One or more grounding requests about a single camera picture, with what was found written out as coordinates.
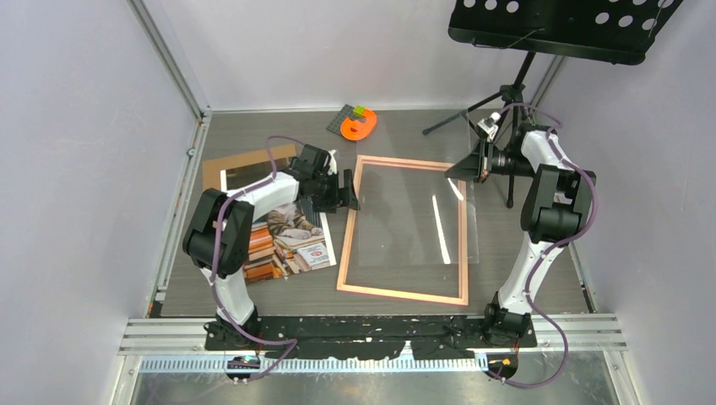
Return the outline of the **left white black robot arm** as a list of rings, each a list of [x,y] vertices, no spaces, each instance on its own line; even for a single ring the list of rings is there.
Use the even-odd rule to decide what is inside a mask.
[[[216,325],[239,349],[259,342],[258,308],[243,275],[249,260],[253,223],[276,208],[306,199],[321,213],[358,210],[354,173],[339,170],[334,152],[310,144],[284,169],[243,188],[223,192],[209,188],[183,237],[182,250],[207,279],[217,307]]]

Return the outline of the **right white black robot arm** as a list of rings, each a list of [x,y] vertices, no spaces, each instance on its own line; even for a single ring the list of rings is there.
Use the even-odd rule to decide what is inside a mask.
[[[484,181],[490,175],[524,176],[531,185],[520,214],[523,239],[513,270],[485,308],[480,337],[489,346],[524,338],[532,325],[534,297],[554,260],[592,224],[596,175],[575,165],[555,132],[520,129],[517,143],[498,148],[488,138],[446,170],[449,179]]]

